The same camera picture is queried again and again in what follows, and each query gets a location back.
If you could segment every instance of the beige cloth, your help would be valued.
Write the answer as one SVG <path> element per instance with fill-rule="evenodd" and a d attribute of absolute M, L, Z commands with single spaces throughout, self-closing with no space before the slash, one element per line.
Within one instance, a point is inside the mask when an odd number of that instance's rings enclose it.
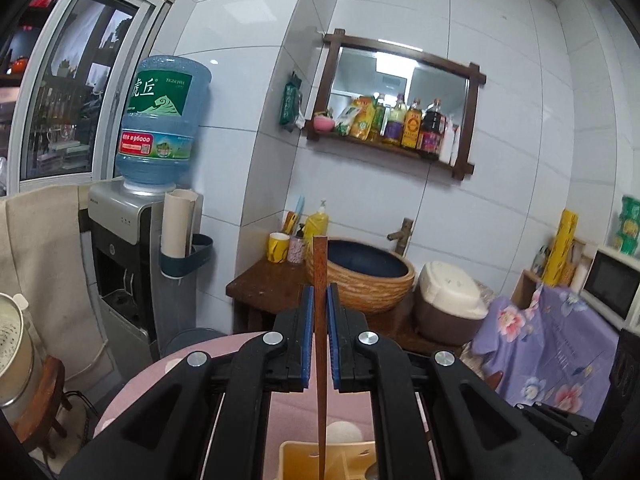
<path fill-rule="evenodd" d="M 82 266 L 78 186 L 49 186 L 0 202 L 0 290 L 24 295 L 47 353 L 65 364 L 68 378 L 96 359 L 100 375 L 112 369 L 106 354 L 99 358 L 104 342 Z"/>

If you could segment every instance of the purple floral cloth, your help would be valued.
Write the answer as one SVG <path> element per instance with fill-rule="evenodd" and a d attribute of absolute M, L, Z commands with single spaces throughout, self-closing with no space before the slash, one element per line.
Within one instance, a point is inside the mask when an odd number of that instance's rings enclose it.
<path fill-rule="evenodd" d="M 472 342 L 508 403 L 543 402 L 595 420 L 609 391 L 618 333 L 568 288 L 541 285 L 519 310 L 500 296 Z"/>

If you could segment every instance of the pink bowl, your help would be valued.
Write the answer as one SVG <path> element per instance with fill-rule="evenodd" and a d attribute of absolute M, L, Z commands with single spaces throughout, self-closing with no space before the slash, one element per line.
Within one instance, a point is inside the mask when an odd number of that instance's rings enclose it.
<path fill-rule="evenodd" d="M 324 115 L 316 115 L 314 117 L 314 129 L 316 132 L 330 132 L 334 129 L 335 121 Z"/>

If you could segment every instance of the blue water jug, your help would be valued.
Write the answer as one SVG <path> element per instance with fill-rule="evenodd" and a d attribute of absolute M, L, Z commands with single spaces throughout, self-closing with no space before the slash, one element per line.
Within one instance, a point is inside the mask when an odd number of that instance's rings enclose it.
<path fill-rule="evenodd" d="M 122 118 L 116 167 L 132 191 L 161 192 L 189 169 L 211 72 L 177 56 L 151 56 L 138 73 Z"/>

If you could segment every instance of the round table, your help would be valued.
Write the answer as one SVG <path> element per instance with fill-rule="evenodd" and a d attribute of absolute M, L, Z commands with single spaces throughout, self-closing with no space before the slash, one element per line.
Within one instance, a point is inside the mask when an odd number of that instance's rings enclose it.
<path fill-rule="evenodd" d="M 170 365 L 195 350 L 202 350 L 211 357 L 236 352 L 246 341 L 263 332 L 235 334 L 197 343 L 183 348 L 149 368 L 142 370 L 130 380 L 120 393 L 111 401 L 96 426 L 94 436 L 100 433 L 114 418 L 133 404 L 144 392 L 159 381 Z M 286 440 L 300 442 L 318 441 L 318 406 L 316 403 L 315 355 L 312 355 L 311 380 L 309 388 L 301 394 L 271 394 L 267 438 L 264 449 L 263 480 L 273 480 L 278 474 L 278 451 Z M 373 440 L 373 421 L 368 393 L 339 394 L 332 388 L 328 377 L 327 424 L 346 420 L 355 424 L 362 432 L 363 439 Z"/>

